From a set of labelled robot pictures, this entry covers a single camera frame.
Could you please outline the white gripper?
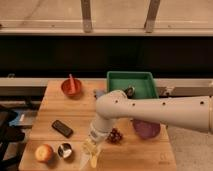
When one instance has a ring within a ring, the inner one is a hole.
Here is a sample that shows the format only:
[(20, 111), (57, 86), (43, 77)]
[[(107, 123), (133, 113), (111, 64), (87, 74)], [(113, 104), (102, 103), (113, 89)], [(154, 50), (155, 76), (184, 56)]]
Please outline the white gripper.
[(100, 116), (95, 116), (90, 124), (89, 138), (97, 144), (94, 145), (90, 139), (86, 139), (82, 145), (84, 153), (87, 155), (91, 154), (93, 157), (98, 157), (102, 150), (99, 143), (107, 138), (112, 127), (112, 119), (104, 119)]

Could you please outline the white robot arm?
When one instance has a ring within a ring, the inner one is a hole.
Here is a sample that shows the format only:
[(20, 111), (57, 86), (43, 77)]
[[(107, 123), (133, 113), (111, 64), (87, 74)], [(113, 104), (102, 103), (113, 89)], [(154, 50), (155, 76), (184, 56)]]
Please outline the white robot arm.
[(213, 97), (210, 96), (128, 99), (122, 90), (114, 90), (96, 100), (95, 112), (83, 143), (83, 153), (89, 158), (99, 153), (100, 143), (120, 118), (213, 133)]

